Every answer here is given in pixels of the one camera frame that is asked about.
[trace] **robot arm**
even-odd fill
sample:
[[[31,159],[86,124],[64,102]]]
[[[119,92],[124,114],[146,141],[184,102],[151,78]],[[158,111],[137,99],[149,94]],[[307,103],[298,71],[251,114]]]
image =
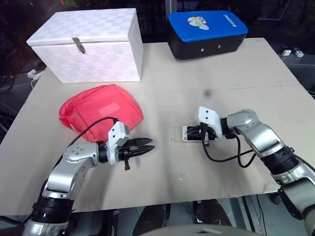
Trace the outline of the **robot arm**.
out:
[[[226,118],[208,108],[199,107],[198,120],[219,138],[243,135],[248,145],[281,185],[279,194],[290,214],[305,220],[307,232],[315,236],[315,176],[292,148],[287,147],[252,110],[241,110]]]
[[[130,157],[145,154],[154,146],[151,139],[129,140],[129,130],[116,122],[108,132],[107,143],[76,143],[68,146],[60,162],[52,170],[37,202],[23,236],[64,236],[74,199],[78,195],[86,173],[102,163],[114,165],[125,162],[129,170]]]

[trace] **beige table surface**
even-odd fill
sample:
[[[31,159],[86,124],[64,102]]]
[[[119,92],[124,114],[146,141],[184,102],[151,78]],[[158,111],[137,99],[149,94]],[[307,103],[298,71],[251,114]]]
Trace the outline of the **beige table surface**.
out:
[[[0,145],[1,215],[28,214],[42,182],[76,134],[58,120],[75,94],[106,83],[62,84],[47,69]],[[235,197],[276,191],[257,158],[214,163],[201,144],[180,142],[181,126],[194,124],[199,106],[222,117],[253,109],[296,154],[315,166],[315,103],[264,39],[245,39],[238,51],[177,61],[166,43],[144,45],[141,82],[117,83],[137,100],[145,119],[131,132],[156,148],[124,164],[89,171],[75,201],[77,211]],[[242,151],[248,150],[242,138]],[[210,148],[215,158],[235,155],[235,140]]]

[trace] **red fabric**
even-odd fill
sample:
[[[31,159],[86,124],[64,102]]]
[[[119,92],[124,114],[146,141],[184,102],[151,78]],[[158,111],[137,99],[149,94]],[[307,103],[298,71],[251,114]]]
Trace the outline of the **red fabric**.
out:
[[[103,117],[115,117],[132,130],[143,120],[138,103],[123,88],[112,84],[81,92],[67,100],[59,110],[59,120],[80,134],[90,124]],[[89,142],[107,141],[111,119],[94,125],[83,137]]]

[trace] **blue lid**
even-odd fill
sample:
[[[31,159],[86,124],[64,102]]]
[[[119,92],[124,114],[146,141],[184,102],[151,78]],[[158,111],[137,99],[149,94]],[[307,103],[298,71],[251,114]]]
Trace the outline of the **blue lid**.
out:
[[[174,12],[168,21],[184,42],[248,33],[244,23],[229,11]]]

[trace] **white checkered box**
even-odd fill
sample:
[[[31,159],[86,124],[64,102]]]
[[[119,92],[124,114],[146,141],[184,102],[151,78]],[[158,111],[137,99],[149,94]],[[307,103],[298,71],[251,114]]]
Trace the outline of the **white checkered box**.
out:
[[[141,78],[143,45],[134,8],[57,12],[27,43],[62,83]]]

